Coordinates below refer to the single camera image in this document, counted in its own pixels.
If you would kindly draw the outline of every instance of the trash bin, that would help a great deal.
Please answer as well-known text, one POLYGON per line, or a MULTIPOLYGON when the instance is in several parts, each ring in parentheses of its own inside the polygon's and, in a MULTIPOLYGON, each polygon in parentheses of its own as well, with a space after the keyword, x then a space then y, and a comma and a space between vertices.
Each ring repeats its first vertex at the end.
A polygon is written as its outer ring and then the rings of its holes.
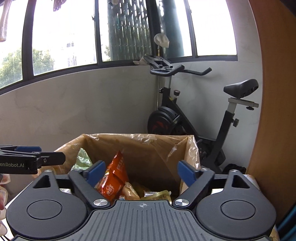
POLYGON ((92 163, 102 160, 109 165, 121 151, 130 182, 138 182, 152 191, 171 191, 177 197, 186 185, 181 183, 177 163, 185 160, 200 168, 199 152, 194 136, 163 136, 152 134, 83 134, 56 151, 66 156, 63 165, 42 167, 56 174, 67 174, 83 148, 92 163))

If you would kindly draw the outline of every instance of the handlebar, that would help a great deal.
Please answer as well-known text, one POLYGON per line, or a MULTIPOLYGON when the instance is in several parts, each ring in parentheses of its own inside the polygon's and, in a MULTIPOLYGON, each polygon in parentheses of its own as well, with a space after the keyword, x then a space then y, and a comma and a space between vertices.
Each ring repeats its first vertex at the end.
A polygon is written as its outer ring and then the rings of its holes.
POLYGON ((150 73, 154 74, 154 75, 162 76, 162 77, 170 77, 172 75, 175 75, 178 72, 182 72, 184 69, 185 69, 184 65, 179 65, 178 67, 176 67, 174 69, 169 69, 169 68, 151 69, 150 73))
POLYGON ((206 75, 206 74, 210 73, 211 71, 212 71, 212 68, 207 68, 204 72, 197 72, 197 71, 192 71, 192 70, 189 70, 189 69, 184 69, 184 70, 181 70, 180 72, 188 73, 188 74, 195 74, 195 75, 198 75, 198 76, 203 76, 203 75, 206 75))

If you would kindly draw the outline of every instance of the white wall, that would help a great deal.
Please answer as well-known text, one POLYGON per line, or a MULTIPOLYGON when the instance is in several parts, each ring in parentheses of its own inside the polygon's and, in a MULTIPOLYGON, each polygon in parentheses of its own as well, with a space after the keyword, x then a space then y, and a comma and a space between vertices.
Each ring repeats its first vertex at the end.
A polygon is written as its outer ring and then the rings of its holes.
MULTIPOLYGON (((172 78, 172 90, 181 91, 177 101, 180 108, 200 135, 212 138, 216 138, 228 106, 230 96, 223 92, 224 86, 255 78, 260 87, 245 99, 260 105, 262 99, 261 49, 251 7, 248 0, 227 0, 227 4, 234 28, 238 61, 182 63, 186 69, 203 71, 211 67, 213 71, 203 77, 181 73, 172 78)), ((226 161, 222 167, 229 163, 248 166, 259 117, 260 107, 250 111, 244 106, 237 106, 234 118, 240 121, 237 128, 230 128, 223 147, 226 161)))
MULTIPOLYGON (((54 151, 79 135, 145 133, 156 106, 148 66, 97 69, 24 86, 0 96, 0 143, 54 151)), ((18 193, 29 175, 14 175, 18 193)))

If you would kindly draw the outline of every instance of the gray ribbed plate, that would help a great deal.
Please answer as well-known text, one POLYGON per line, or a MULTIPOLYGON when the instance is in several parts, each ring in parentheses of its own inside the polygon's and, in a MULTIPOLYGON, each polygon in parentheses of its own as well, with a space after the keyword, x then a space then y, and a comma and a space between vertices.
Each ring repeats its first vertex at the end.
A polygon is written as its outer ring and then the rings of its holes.
POLYGON ((60 239, 60 241, 132 240, 221 241, 224 239, 208 234, 197 224, 190 211, 174 209, 167 201, 122 200, 117 201, 111 209, 94 211, 80 230, 60 239))

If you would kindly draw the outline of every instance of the green snack bag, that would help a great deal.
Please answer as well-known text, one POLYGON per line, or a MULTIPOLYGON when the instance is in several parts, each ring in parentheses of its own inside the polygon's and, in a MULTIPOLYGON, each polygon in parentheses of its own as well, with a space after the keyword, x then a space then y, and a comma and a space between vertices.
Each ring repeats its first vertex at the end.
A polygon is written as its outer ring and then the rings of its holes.
POLYGON ((92 162, 86 153, 86 151, 83 148, 80 148, 77 158, 76 158, 76 163, 74 166, 71 168, 71 170, 75 169, 82 169, 86 170, 92 165, 92 162))

